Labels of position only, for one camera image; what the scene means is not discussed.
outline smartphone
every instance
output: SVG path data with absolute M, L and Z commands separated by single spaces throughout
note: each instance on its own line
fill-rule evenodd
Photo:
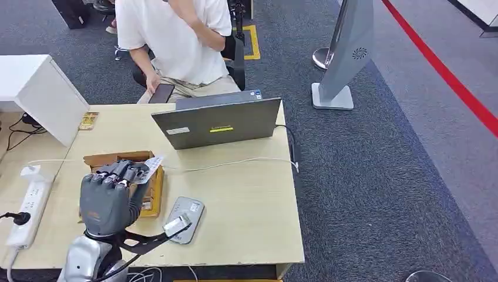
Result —
M 174 85 L 172 84 L 160 84 L 156 88 L 156 92 L 150 98 L 149 104 L 164 104 L 170 99 L 173 93 Z
M 185 214 L 189 218 L 190 222 L 192 222 L 192 225 L 187 230 L 171 238 L 170 241 L 178 244 L 189 244 L 194 237 L 194 233 L 197 225 L 199 224 L 203 211 L 204 204 L 201 201 L 187 197 L 178 197 L 173 205 L 168 219 L 166 220 L 166 224 Z

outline small box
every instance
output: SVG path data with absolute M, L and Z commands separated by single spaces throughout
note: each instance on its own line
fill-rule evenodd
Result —
M 92 173 L 96 172 L 98 168 L 104 165 L 111 165 L 117 160 L 131 160 L 135 163 L 145 162 L 146 160 L 154 157 L 151 151 L 135 151 L 124 153 L 111 153 L 103 155 L 85 156 L 83 160 L 90 166 Z M 162 166 L 154 172 L 149 180 L 149 187 L 143 198 L 142 211 L 140 217 L 158 217 L 161 212 L 161 197 L 163 190 L 164 170 Z M 130 195 L 136 189 L 136 184 L 130 186 Z

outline laptop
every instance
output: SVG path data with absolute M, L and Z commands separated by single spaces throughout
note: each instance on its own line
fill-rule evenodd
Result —
M 192 108 L 200 108 L 206 106 L 222 105 L 222 104 L 232 104 L 240 102 L 249 102 L 254 100 L 261 100 L 260 90 L 251 91 L 241 91 L 235 93 L 226 93 L 210 96 L 202 96 L 189 99 L 178 99 L 176 101 L 177 110 L 185 110 Z
M 280 103 L 281 98 L 256 99 L 154 113 L 152 118 L 180 150 L 270 137 Z

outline yellow sticker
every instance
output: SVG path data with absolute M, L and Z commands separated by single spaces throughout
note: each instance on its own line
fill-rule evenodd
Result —
M 210 133 L 214 133 L 214 132 L 223 132 L 223 131 L 231 131 L 233 130 L 233 127 L 223 127 L 223 128 L 214 128 L 214 129 L 211 129 L 209 130 Z

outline gray robotic hand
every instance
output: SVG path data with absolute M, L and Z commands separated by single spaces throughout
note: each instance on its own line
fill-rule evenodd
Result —
M 80 211 L 89 234 L 113 235 L 138 219 L 148 183 L 137 185 L 131 197 L 130 185 L 148 171 L 145 164 L 119 160 L 83 178 Z

